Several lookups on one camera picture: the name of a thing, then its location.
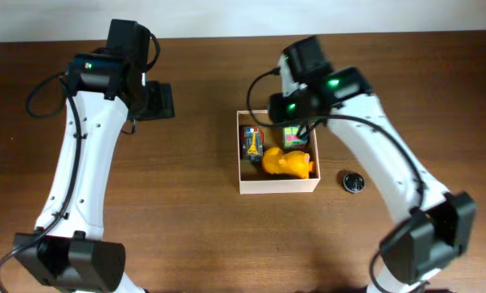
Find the colourful puzzle cube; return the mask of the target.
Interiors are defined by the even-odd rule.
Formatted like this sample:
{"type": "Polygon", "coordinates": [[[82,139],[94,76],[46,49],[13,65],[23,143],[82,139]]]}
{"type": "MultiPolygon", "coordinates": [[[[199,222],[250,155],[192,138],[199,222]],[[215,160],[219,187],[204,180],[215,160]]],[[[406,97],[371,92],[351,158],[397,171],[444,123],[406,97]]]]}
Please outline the colourful puzzle cube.
{"type": "Polygon", "coordinates": [[[309,142],[308,137],[300,137],[299,125],[288,126],[282,129],[282,146],[287,150],[303,150],[309,142]]]}

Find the yellow toy animal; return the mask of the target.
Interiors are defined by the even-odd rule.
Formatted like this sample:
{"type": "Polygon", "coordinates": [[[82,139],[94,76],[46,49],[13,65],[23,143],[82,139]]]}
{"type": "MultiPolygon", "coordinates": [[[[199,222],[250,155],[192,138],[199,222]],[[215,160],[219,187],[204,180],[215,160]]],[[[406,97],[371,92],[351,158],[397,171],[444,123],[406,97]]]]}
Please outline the yellow toy animal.
{"type": "Polygon", "coordinates": [[[309,153],[290,151],[284,153],[279,147],[271,147],[264,152],[262,168],[274,175],[289,175],[300,179],[309,179],[315,173],[315,163],[309,153]]]}

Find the grey red toy truck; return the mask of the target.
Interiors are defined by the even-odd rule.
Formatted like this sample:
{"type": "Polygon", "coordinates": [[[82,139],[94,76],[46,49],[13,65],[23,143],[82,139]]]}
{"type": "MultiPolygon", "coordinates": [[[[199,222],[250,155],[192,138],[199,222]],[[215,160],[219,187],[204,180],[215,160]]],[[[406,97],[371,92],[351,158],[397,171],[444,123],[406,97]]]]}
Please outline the grey red toy truck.
{"type": "Polygon", "coordinates": [[[239,127],[240,159],[260,162],[264,155],[264,132],[255,125],[239,127]]]}

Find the pink cardboard box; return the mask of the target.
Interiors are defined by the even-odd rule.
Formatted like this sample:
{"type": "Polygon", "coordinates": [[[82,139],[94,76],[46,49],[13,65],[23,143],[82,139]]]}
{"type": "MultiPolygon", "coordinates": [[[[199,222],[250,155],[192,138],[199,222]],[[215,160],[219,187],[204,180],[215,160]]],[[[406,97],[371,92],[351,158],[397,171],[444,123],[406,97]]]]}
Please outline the pink cardboard box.
{"type": "Polygon", "coordinates": [[[308,193],[313,192],[321,180],[319,154],[317,148],[317,135],[314,130],[309,135],[309,144],[304,152],[310,154],[314,162],[314,172],[308,179],[300,179],[287,175],[272,175],[266,173],[261,163],[253,163],[250,160],[242,160],[240,137],[243,126],[256,125],[249,111],[236,111],[237,143],[238,143],[238,172],[239,193],[241,195],[273,194],[273,193],[308,193]]]}

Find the black round spider toy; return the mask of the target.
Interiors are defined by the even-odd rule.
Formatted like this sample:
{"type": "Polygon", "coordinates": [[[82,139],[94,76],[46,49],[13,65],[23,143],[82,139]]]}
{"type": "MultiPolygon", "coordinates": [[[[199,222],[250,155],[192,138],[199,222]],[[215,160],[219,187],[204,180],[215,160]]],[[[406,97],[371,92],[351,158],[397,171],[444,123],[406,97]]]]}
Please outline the black round spider toy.
{"type": "Polygon", "coordinates": [[[346,173],[343,177],[343,187],[349,193],[360,193],[364,190],[365,185],[366,182],[359,173],[346,173]]]}

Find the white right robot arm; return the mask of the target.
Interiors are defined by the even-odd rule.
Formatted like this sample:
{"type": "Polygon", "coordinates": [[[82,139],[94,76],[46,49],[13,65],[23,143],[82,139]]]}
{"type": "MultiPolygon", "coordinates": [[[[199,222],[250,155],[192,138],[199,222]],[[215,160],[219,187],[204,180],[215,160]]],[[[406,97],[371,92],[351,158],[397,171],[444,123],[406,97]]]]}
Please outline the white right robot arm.
{"type": "Polygon", "coordinates": [[[456,195],[418,161],[356,67],[336,70],[315,36],[286,47],[270,99],[276,126],[322,122],[356,156],[396,226],[370,262],[368,292],[424,292],[431,278],[468,248],[477,205],[456,195]]]}

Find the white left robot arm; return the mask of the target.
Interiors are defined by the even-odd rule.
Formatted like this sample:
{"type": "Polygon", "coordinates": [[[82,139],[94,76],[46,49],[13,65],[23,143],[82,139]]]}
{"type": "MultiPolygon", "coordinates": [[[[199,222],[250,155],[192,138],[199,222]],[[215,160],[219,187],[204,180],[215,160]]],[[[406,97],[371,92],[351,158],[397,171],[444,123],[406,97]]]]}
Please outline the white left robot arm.
{"type": "Polygon", "coordinates": [[[54,181],[33,232],[17,234],[10,254],[43,286],[138,291],[125,247],[103,240],[104,199],[125,123],[175,115],[170,85],[146,79],[159,55],[148,28],[114,19],[104,47],[75,55],[57,74],[67,114],[54,181]]]}

